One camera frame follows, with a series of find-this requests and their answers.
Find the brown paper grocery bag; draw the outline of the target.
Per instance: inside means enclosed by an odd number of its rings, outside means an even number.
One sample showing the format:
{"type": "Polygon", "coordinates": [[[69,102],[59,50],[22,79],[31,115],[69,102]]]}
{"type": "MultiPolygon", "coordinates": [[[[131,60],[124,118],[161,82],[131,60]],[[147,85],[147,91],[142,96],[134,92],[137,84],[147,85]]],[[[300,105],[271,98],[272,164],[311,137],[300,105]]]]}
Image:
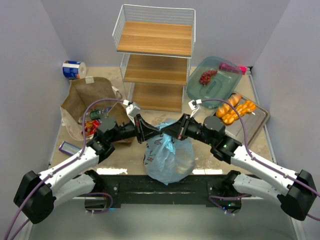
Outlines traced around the brown paper grocery bag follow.
{"type": "MultiPolygon", "coordinates": [[[[87,107],[100,99],[122,100],[121,93],[113,90],[112,83],[104,77],[85,77],[72,80],[68,96],[60,105],[62,122],[70,137],[76,141],[82,141],[82,125],[78,122],[83,117],[87,107]]],[[[126,124],[130,121],[125,107],[117,101],[103,101],[96,103],[89,110],[110,108],[108,116],[115,117],[117,124],[126,124]]]]}

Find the red candy bag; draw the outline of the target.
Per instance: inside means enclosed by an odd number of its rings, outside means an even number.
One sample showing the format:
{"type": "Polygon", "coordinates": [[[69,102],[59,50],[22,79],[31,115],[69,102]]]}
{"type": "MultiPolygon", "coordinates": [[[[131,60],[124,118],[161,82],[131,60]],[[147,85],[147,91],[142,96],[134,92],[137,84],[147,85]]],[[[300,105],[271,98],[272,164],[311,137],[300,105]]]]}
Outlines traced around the red candy bag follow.
{"type": "Polygon", "coordinates": [[[84,131],[81,133],[85,135],[85,138],[88,139],[92,137],[96,131],[97,128],[100,126],[101,122],[99,120],[90,120],[84,122],[84,131]]]}

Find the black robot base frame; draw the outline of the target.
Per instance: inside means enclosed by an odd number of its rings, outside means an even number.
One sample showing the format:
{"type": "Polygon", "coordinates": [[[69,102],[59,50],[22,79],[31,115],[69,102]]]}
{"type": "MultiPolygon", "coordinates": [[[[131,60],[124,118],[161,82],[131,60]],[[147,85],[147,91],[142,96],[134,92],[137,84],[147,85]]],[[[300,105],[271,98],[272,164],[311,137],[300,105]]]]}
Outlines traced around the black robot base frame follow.
{"type": "Polygon", "coordinates": [[[242,207],[238,193],[232,186],[239,174],[189,175],[183,180],[165,185],[147,175],[99,175],[85,171],[95,186],[91,193],[99,197],[106,193],[104,203],[113,208],[124,205],[205,205],[235,213],[242,207]]]}

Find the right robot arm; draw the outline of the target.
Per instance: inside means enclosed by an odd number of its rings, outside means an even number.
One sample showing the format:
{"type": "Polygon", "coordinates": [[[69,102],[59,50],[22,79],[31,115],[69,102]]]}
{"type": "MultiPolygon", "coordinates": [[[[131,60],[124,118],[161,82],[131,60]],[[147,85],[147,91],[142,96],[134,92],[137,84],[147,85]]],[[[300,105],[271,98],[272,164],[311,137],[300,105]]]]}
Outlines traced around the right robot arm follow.
{"type": "Polygon", "coordinates": [[[296,172],[266,160],[229,137],[225,128],[216,116],[208,116],[200,124],[184,114],[177,122],[162,128],[161,132],[177,140],[192,138],[209,145],[216,159],[256,176],[253,179],[237,175],[232,186],[238,193],[273,201],[290,217],[304,221],[319,196],[312,175],[306,170],[296,172]]]}

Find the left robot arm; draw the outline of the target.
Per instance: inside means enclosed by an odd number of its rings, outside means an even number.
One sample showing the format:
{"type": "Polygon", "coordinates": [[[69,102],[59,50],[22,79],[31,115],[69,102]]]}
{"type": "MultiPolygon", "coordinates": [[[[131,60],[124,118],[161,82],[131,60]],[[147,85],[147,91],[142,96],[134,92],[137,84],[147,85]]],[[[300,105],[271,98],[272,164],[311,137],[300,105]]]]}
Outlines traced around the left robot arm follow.
{"type": "Polygon", "coordinates": [[[41,173],[26,173],[13,201],[33,224],[38,224],[59,204],[89,193],[96,195],[105,188],[104,180],[92,167],[115,151],[114,142],[135,137],[143,143],[159,134],[160,130],[140,114],[122,125],[118,125],[113,116],[108,116],[93,138],[75,155],[41,173]]]}

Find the light blue plastic bag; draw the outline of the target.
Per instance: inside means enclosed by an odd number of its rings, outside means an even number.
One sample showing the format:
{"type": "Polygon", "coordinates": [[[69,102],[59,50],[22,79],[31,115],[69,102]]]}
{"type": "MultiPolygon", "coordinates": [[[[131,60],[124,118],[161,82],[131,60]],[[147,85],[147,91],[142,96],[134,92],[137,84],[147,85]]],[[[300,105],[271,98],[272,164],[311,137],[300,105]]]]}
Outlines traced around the light blue plastic bag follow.
{"type": "Polygon", "coordinates": [[[146,174],[165,185],[190,175],[196,166],[191,139],[160,134],[146,141],[143,164],[146,174]]]}

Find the green label water bottle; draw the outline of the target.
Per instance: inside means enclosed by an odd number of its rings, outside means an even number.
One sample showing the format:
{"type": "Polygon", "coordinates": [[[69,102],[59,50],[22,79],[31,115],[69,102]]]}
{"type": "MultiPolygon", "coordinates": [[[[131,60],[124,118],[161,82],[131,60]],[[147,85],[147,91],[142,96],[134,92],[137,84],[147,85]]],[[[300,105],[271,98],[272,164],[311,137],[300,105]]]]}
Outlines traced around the green label water bottle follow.
{"type": "Polygon", "coordinates": [[[84,121],[98,121],[99,123],[102,122],[103,118],[105,118],[108,115],[108,112],[111,110],[111,107],[105,107],[105,108],[97,108],[91,111],[88,111],[84,115],[84,121]]]}

